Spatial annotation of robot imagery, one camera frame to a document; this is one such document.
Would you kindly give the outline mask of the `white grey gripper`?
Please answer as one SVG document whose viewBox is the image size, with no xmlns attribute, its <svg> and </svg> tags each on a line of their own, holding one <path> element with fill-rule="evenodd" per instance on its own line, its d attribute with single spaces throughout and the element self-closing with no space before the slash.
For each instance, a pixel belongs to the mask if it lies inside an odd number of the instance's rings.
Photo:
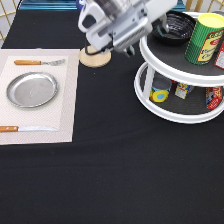
<svg viewBox="0 0 224 224">
<path fill-rule="evenodd" d="M 97 53 L 115 50 L 127 57 L 135 54 L 133 44 L 152 31 L 159 19 L 169 32 L 166 13 L 178 0 L 85 0 L 79 29 Z"/>
</svg>

